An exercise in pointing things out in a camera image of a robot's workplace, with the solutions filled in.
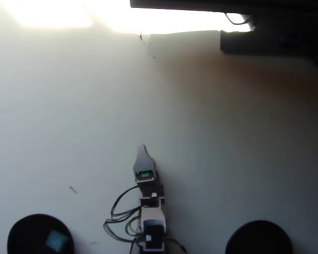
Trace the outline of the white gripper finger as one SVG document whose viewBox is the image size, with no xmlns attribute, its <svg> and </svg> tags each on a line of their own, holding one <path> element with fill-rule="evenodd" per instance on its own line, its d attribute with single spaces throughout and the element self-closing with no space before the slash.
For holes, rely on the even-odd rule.
<svg viewBox="0 0 318 254">
<path fill-rule="evenodd" d="M 147 148 L 144 144 L 140 145 L 137 150 L 136 161 L 133 166 L 135 173 L 153 170 L 153 159 L 147 152 Z"/>
<path fill-rule="evenodd" d="M 154 160 L 154 159 L 152 158 L 152 156 L 148 153 L 147 148 L 145 148 L 145 150 L 146 150 L 146 154 L 147 154 L 147 157 L 148 157 L 148 161 L 151 162 L 151 169 L 153 170 L 153 172 L 158 173 L 155 160 Z"/>
</svg>

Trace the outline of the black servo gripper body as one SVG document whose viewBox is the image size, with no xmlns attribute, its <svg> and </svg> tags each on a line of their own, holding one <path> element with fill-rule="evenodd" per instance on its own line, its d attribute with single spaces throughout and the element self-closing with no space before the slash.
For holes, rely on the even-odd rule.
<svg viewBox="0 0 318 254">
<path fill-rule="evenodd" d="M 164 187 L 156 170 L 135 172 L 135 182 L 143 197 L 164 197 Z"/>
</svg>

